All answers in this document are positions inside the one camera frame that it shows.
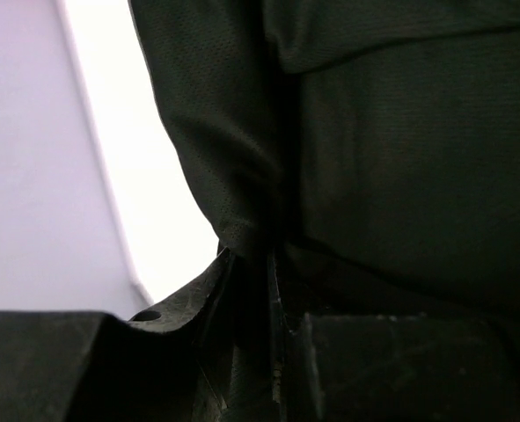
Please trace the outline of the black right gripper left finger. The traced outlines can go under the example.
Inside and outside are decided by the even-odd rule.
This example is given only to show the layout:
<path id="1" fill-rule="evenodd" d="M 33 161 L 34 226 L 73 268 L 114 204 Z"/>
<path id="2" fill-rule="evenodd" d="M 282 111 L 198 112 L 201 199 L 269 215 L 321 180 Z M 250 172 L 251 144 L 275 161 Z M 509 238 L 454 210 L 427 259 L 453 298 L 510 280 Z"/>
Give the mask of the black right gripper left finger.
<path id="1" fill-rule="evenodd" d="M 235 258 L 124 321 L 0 311 L 0 421 L 216 421 L 233 355 Z"/>

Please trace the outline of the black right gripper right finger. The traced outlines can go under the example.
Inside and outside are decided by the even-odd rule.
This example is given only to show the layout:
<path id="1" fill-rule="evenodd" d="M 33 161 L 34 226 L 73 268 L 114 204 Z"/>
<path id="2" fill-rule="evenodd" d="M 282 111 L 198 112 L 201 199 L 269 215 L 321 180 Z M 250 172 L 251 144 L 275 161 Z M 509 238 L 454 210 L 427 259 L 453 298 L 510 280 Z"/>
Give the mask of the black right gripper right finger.
<path id="1" fill-rule="evenodd" d="M 282 421 L 520 421 L 520 326 L 489 316 L 340 309 L 267 261 Z"/>

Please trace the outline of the black t shirt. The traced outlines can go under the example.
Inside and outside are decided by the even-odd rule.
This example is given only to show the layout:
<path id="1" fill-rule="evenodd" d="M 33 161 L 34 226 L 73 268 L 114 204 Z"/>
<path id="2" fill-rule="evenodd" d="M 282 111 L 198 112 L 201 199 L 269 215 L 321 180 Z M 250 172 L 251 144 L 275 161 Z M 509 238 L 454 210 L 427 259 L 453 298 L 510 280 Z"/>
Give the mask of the black t shirt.
<path id="1" fill-rule="evenodd" d="M 134 1 L 221 243 L 520 316 L 520 1 Z"/>

